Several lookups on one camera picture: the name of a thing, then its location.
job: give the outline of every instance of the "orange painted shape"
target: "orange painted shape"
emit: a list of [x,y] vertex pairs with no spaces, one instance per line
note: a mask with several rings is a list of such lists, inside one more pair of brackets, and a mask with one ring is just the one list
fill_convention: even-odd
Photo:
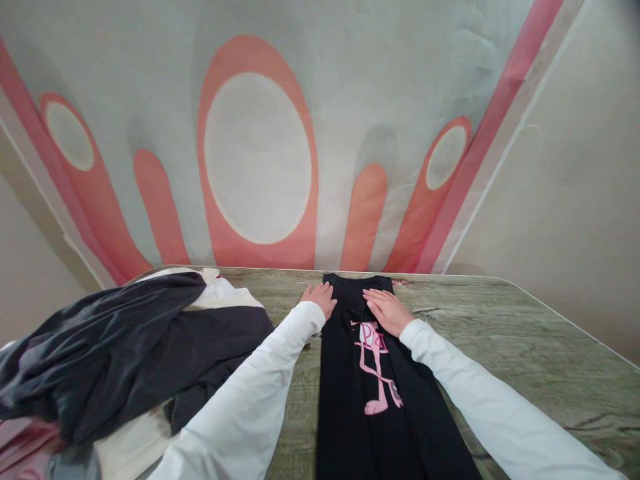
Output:
[[80,122],[91,144],[93,165],[90,170],[84,171],[74,167],[56,142],[53,142],[60,157],[66,160],[62,162],[63,167],[85,211],[91,229],[98,243],[123,278],[125,280],[135,278],[149,270],[151,266],[140,254],[131,239],[127,224],[120,210],[120,204],[111,186],[109,174],[93,135],[84,119],[70,102],[57,93],[47,92],[40,98],[40,109],[45,127],[50,135],[51,128],[47,124],[47,109],[54,103],[64,106]]
[[145,202],[155,243],[166,265],[190,265],[185,241],[165,168],[148,150],[138,150],[133,158],[138,190]]
[[440,207],[444,202],[451,184],[458,174],[461,158],[458,159],[455,170],[449,178],[436,190],[427,187],[426,175],[433,152],[445,134],[456,127],[462,127],[466,133],[465,148],[461,158],[464,157],[471,141],[471,122],[466,117],[456,117],[451,120],[436,137],[427,153],[425,162],[418,175],[407,212],[402,220],[400,231],[395,240],[393,250],[384,268],[385,272],[411,273],[427,240],[427,236],[436,220]]
[[[216,94],[235,75],[258,73],[276,82],[289,96],[305,128],[311,156],[311,190],[305,212],[285,239],[270,245],[246,240],[225,220],[211,192],[205,162],[207,114]],[[251,35],[234,37],[216,52],[205,76],[198,112],[198,164],[211,245],[218,265],[312,269],[318,211],[318,160],[313,125],[304,94],[286,60],[268,42]]]
[[342,271],[367,271],[378,223],[387,198],[387,174],[377,163],[366,166],[351,192]]

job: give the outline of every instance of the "wall mural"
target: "wall mural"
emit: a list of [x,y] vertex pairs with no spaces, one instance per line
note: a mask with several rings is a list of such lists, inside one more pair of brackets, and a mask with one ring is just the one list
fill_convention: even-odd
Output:
[[5,2],[0,85],[116,284],[413,272],[561,4]]

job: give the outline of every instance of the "black garment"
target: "black garment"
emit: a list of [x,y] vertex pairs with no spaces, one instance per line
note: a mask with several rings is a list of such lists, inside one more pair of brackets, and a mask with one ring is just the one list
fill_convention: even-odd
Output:
[[[393,292],[391,279],[332,273],[324,281],[338,303],[322,331],[318,480],[479,480],[433,373],[378,324],[362,297],[363,289]],[[362,358],[384,380],[363,370]]]
[[0,418],[57,421],[77,445],[175,396],[180,430],[273,331],[258,307],[182,312],[204,288],[197,273],[166,275],[55,313],[0,352]]

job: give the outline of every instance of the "hand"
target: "hand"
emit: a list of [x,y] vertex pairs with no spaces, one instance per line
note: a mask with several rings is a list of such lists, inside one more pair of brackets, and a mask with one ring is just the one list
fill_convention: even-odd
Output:
[[325,320],[329,320],[331,312],[338,300],[331,300],[333,294],[333,286],[326,282],[316,286],[313,290],[311,286],[308,286],[305,292],[300,297],[300,301],[312,301],[318,307],[322,308],[322,312],[325,314]]
[[413,321],[413,316],[394,294],[381,290],[362,290],[362,292],[367,306],[382,328],[394,337],[399,337],[402,330]]

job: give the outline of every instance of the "wood grain pattern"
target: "wood grain pattern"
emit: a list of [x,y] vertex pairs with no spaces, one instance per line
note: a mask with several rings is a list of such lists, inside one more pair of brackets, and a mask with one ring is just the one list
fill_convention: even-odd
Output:
[[[234,286],[248,288],[264,304],[274,325],[284,319],[307,285],[321,282],[323,274],[220,271]],[[608,465],[630,479],[640,479],[640,370],[506,281],[447,275],[392,278],[406,281],[394,290],[416,318],[428,321]],[[314,478],[319,376],[320,342],[316,342],[303,350],[296,364],[270,479]],[[445,398],[483,478],[507,478]]]

